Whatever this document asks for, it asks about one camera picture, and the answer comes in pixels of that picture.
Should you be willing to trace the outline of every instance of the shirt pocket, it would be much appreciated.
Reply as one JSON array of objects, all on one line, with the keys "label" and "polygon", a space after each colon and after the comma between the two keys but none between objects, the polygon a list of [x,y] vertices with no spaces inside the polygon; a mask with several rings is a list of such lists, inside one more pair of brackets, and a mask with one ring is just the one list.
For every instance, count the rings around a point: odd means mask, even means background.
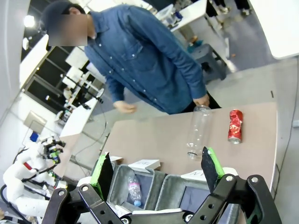
[{"label": "shirt pocket", "polygon": [[143,46],[138,41],[126,49],[122,58],[132,69],[137,71],[152,71],[158,63],[158,57],[154,49],[149,46]]}]

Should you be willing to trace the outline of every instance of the denim shirt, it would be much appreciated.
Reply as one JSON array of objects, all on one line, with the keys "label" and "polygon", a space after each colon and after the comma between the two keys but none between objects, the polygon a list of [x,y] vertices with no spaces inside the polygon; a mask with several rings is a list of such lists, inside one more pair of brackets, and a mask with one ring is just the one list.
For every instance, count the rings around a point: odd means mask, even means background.
[{"label": "denim shirt", "polygon": [[206,94],[200,65],[149,11],[120,5],[90,13],[96,37],[85,53],[106,77],[113,101],[124,88],[168,114],[182,112]]}]

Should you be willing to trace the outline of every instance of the stool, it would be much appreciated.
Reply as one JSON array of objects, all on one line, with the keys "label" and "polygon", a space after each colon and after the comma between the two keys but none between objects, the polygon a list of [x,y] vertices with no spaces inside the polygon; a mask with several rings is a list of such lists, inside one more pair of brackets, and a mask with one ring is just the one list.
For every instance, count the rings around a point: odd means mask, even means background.
[{"label": "stool", "polygon": [[207,73],[205,81],[210,81],[216,78],[220,78],[221,80],[223,80],[226,78],[226,63],[220,57],[220,55],[211,47],[211,45],[203,44],[202,46],[196,48],[196,50],[191,55],[198,63],[207,63],[211,68],[211,70],[205,71]]}]

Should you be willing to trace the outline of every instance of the plastic bottle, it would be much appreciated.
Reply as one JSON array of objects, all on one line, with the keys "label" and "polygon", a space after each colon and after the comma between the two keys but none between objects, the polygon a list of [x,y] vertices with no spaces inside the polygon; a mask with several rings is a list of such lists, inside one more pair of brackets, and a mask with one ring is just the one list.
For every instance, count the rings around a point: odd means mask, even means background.
[{"label": "plastic bottle", "polygon": [[210,135],[212,110],[207,106],[194,108],[187,140],[187,153],[193,159],[201,159],[202,149],[207,145]]},{"label": "plastic bottle", "polygon": [[131,199],[134,202],[134,206],[141,206],[141,192],[140,192],[140,184],[135,176],[128,178],[128,189]]}]

